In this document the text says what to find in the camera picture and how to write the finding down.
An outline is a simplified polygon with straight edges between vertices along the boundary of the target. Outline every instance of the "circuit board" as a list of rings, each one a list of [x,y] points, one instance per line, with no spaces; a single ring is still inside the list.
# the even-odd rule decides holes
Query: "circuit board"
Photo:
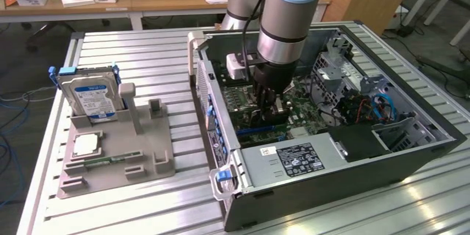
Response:
[[[259,131],[250,128],[250,117],[258,109],[252,85],[224,87],[222,92],[242,147],[315,135],[327,127],[306,92],[304,84],[298,79],[294,79],[283,94],[284,101],[291,105],[288,121],[260,128]]]

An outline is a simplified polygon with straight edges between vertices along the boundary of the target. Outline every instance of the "floor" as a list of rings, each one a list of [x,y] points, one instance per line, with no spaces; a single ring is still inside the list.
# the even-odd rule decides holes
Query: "floor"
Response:
[[[414,2],[415,0],[403,0],[403,4],[407,7],[411,7]],[[421,10],[422,12],[433,2],[434,0],[427,0]],[[418,22],[418,26],[425,31],[425,35],[421,36],[414,33],[406,38],[401,38],[401,40],[415,54],[426,56],[455,69],[462,69],[469,66],[470,62],[461,63],[459,59],[462,59],[462,55],[459,50],[450,46],[449,42],[469,18],[470,10],[454,3],[449,3],[433,25],[423,26],[422,23]],[[111,25],[107,27],[101,25],[100,20],[72,21],[69,24],[76,31],[83,32],[131,30],[128,19],[111,19],[109,21]],[[146,20],[150,29],[210,26],[214,22],[216,22],[215,15],[179,16],[172,19],[170,17],[162,17]],[[0,33],[0,51],[3,55],[0,59],[0,95],[9,91],[31,91],[40,87],[51,86],[47,69],[51,65],[56,67],[63,65],[69,33],[61,28],[53,29],[36,43],[39,47],[37,53],[28,53],[24,49],[24,41],[29,33],[39,29],[43,24],[33,23],[32,25],[32,30],[24,31],[20,24],[15,23]],[[5,27],[7,24],[0,24],[0,32]],[[386,35],[394,36],[393,32],[386,32]],[[386,41],[403,57],[417,65],[414,57],[407,52],[403,44],[397,40]],[[462,39],[461,47],[470,49],[470,34]],[[430,68],[423,68],[422,71],[430,79],[443,87],[441,74]],[[462,94],[465,92],[465,85],[461,81],[450,78],[449,89],[454,93]],[[53,95],[53,90],[45,90],[35,94],[32,99],[45,98],[51,95]],[[455,98],[455,100],[466,109],[470,109],[469,101],[458,98]],[[17,102],[12,105],[21,106],[21,104],[24,104],[24,102]],[[4,235],[16,233],[24,199],[27,197],[28,182],[32,178],[51,106],[52,100],[32,102],[28,106],[28,120],[17,130],[7,135],[9,144],[17,152],[27,186],[20,195],[15,197],[13,203],[0,207],[0,234]],[[0,107],[1,124],[16,115],[16,111],[17,110]],[[1,159],[0,168],[4,167],[4,162],[5,159]],[[19,183],[17,171],[11,165],[5,173],[0,175],[0,203],[17,190]]]

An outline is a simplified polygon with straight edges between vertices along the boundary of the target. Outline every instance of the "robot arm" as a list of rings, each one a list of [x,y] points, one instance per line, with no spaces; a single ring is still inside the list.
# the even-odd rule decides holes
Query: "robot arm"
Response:
[[[228,16],[239,21],[247,20],[256,1],[228,0]],[[256,64],[252,77],[262,119],[271,123],[282,123],[288,116],[282,95],[294,77],[316,4],[318,0],[264,2],[256,47],[256,56],[263,62]]]

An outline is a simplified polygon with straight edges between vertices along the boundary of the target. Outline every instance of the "aluminum table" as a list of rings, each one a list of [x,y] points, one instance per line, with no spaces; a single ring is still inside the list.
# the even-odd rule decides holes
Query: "aluminum table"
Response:
[[[363,25],[344,25],[470,135],[469,112]],[[224,234],[187,75],[187,34],[210,29],[87,33],[71,40],[64,66],[116,62],[123,82],[136,85],[136,104],[152,98],[168,104],[178,172],[171,178],[56,198],[71,124],[71,108],[57,91],[17,234]],[[366,58],[356,55],[354,60],[366,73],[378,71]],[[462,234],[470,232],[469,194],[467,140],[401,183],[230,234]]]

